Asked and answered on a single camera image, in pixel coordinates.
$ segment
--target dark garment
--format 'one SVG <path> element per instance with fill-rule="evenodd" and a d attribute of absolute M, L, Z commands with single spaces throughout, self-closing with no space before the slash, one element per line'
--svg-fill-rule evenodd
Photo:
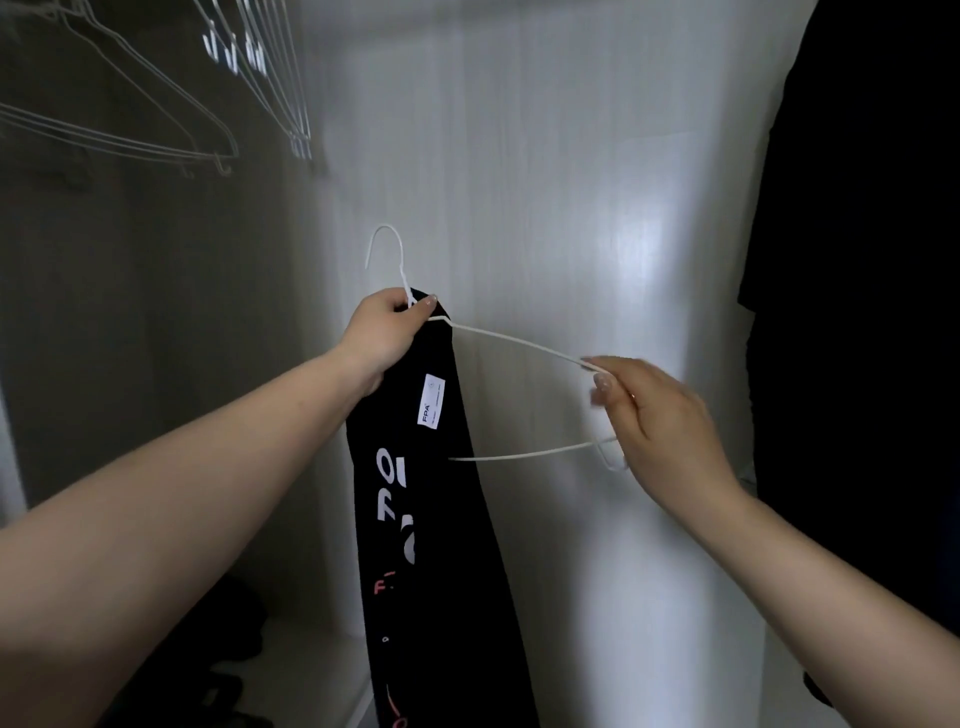
<path fill-rule="evenodd" d="M 233 710 L 243 682 L 213 672 L 256 657 L 267 618 L 260 597 L 227 574 L 164 638 L 113 700 L 98 728 L 271 728 Z"/>
<path fill-rule="evenodd" d="M 448 459 L 473 454 L 450 327 L 420 330 L 347 436 L 380 726 L 539 725 L 476 466 Z"/>
<path fill-rule="evenodd" d="M 761 499 L 960 631 L 956 61 L 948 5 L 821 0 L 740 302 Z"/>

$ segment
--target wrist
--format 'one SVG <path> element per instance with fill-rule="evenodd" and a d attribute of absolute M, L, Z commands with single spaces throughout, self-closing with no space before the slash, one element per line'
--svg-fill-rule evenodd
<path fill-rule="evenodd" d="M 325 356 L 330 358 L 337 372 L 337 378 L 347 391 L 359 392 L 360 397 L 367 393 L 377 374 L 369 357 L 345 346 L 343 342 L 337 344 Z"/>
<path fill-rule="evenodd" d="M 707 550 L 713 551 L 739 533 L 753 518 L 758 501 L 731 473 L 690 494 L 676 509 L 678 521 Z"/>

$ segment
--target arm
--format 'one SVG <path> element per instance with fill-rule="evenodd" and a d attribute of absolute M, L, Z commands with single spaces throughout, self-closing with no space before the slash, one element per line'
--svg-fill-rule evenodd
<path fill-rule="evenodd" d="M 636 479 L 747 593 L 852 726 L 960 720 L 960 640 L 737 483 L 703 402 L 646 362 L 593 358 Z"/>
<path fill-rule="evenodd" d="M 366 298 L 339 346 L 0 531 L 0 715 L 88 726 L 233 563 L 436 299 Z"/>

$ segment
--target forearm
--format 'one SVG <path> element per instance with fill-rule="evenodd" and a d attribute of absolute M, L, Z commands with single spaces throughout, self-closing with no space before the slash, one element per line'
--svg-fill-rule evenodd
<path fill-rule="evenodd" d="M 17 687 L 24 660 L 125 676 L 237 557 L 363 395 L 364 376 L 335 350 L 0 531 L 5 691 L 31 690 Z"/>
<path fill-rule="evenodd" d="M 960 640 L 759 501 L 704 489 L 681 520 L 859 728 L 960 719 Z"/>

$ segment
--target hand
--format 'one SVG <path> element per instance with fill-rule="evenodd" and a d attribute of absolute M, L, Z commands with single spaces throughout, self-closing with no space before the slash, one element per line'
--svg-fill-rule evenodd
<path fill-rule="evenodd" d="M 590 400 L 606 407 L 630 470 L 653 500 L 683 522 L 704 497 L 743 494 L 694 392 L 639 359 L 588 361 L 612 375 L 596 375 Z"/>
<path fill-rule="evenodd" d="M 410 349 L 414 334 L 437 307 L 437 297 L 427 296 L 413 308 L 397 312 L 406 303 L 402 288 L 386 288 L 369 295 L 353 312 L 340 341 L 338 349 L 370 381 L 368 394 L 380 385 L 383 373 Z"/>

